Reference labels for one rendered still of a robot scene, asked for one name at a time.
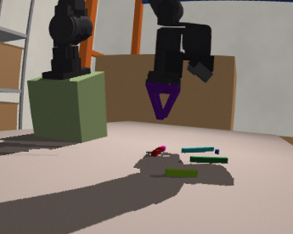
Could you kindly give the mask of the turquoise rod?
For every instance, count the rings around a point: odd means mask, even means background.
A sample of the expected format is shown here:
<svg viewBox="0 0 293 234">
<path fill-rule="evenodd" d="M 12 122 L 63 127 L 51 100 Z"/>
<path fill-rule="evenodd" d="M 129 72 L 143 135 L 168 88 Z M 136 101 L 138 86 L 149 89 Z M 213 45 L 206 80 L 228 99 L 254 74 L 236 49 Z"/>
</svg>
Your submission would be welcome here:
<svg viewBox="0 0 293 234">
<path fill-rule="evenodd" d="M 214 147 L 203 148 L 182 148 L 182 153 L 210 152 L 214 151 Z"/>
</svg>

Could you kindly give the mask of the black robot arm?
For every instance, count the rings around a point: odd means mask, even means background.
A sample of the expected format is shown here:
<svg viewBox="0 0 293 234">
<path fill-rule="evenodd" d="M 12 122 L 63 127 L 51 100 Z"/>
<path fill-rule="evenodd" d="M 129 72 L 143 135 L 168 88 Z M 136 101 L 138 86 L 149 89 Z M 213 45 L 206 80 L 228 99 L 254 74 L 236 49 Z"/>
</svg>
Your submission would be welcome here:
<svg viewBox="0 0 293 234">
<path fill-rule="evenodd" d="M 185 28 L 165 27 L 157 30 L 155 50 L 177 50 L 166 51 L 165 72 L 179 73 L 182 78 L 183 60 L 188 60 L 187 70 L 207 83 L 213 75 L 214 67 L 214 56 L 211 55 L 211 27 L 179 22 L 183 16 L 183 6 L 179 0 L 148 1 L 157 17 L 157 25 L 185 25 Z M 65 80 L 91 74 L 91 68 L 82 67 L 77 46 L 93 32 L 92 21 L 87 17 L 85 0 L 59 0 L 58 5 L 54 7 L 54 17 L 50 20 L 48 29 L 54 40 L 52 70 L 42 72 L 42 78 Z M 180 52 L 182 34 L 185 53 Z"/>
</svg>

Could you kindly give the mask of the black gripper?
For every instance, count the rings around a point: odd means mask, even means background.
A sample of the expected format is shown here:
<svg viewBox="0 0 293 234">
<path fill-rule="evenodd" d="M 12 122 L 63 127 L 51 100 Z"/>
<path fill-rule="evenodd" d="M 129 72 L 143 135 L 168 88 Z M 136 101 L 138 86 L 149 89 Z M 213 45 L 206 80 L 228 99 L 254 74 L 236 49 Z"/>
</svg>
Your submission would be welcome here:
<svg viewBox="0 0 293 234">
<path fill-rule="evenodd" d="M 177 50 L 170 48 L 155 50 L 154 71 L 149 71 L 147 79 L 150 80 L 146 80 L 145 82 L 150 101 L 155 111 L 155 117 L 158 120 L 167 118 L 181 89 L 180 74 L 165 72 L 166 51 Z M 173 85 L 169 85 L 169 83 Z M 164 108 L 162 108 L 160 93 L 170 94 Z"/>
</svg>

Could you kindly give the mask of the lime green rod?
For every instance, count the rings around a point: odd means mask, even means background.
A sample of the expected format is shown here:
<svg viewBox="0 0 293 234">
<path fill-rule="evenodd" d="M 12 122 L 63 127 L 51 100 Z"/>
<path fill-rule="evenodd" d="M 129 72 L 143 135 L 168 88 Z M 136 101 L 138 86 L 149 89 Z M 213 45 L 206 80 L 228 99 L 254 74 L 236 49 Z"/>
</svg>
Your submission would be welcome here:
<svg viewBox="0 0 293 234">
<path fill-rule="evenodd" d="M 197 177 L 198 170 L 166 169 L 166 176 Z"/>
</svg>

